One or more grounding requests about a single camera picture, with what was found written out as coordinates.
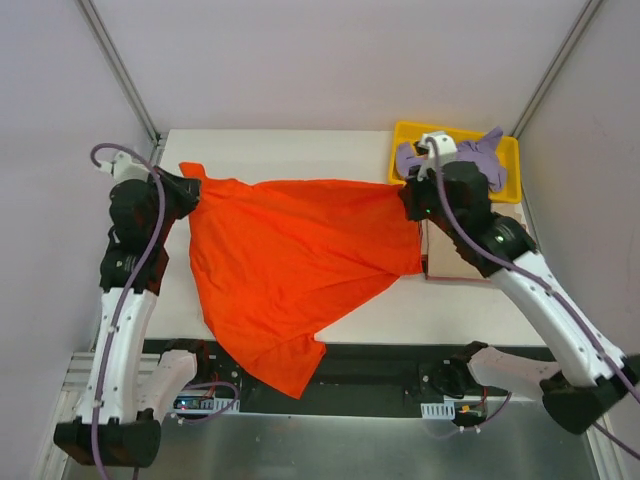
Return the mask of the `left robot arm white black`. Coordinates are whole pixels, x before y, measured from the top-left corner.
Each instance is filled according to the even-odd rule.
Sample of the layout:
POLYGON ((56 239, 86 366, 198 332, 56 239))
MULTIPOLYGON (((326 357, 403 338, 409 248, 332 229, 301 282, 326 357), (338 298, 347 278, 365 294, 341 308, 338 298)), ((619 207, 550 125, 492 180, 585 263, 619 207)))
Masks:
POLYGON ((165 351, 138 380, 147 326, 169 262, 168 234, 200 200, 201 182, 160 168, 121 179, 110 192, 112 226, 100 265, 101 323, 85 392, 75 417, 56 425, 54 443, 105 475, 155 460, 161 424, 182 389, 204 387, 210 363, 191 348, 165 351))

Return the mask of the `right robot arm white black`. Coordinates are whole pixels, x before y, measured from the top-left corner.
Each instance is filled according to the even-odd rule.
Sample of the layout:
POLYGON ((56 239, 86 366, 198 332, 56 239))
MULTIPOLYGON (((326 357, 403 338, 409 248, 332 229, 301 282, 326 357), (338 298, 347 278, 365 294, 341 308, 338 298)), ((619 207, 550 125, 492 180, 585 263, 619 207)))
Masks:
POLYGON ((534 328, 553 358, 508 354, 480 341, 429 375, 434 390, 460 399, 495 387, 541 403, 564 430, 580 435, 639 383, 639 357, 606 338, 550 271, 521 223, 493 211, 488 181, 470 162, 413 166, 399 196, 412 221, 428 220, 456 252, 498 287, 534 328))

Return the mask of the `orange t shirt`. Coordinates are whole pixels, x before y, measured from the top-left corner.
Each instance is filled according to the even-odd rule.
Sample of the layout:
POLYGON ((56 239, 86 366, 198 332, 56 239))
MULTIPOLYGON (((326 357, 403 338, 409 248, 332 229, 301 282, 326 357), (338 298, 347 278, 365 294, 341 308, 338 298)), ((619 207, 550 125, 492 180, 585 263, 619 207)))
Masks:
POLYGON ((316 334, 417 275, 421 229, 398 187, 337 179, 254 185, 209 177, 189 217, 204 323, 249 374, 300 398, 326 348, 316 334))

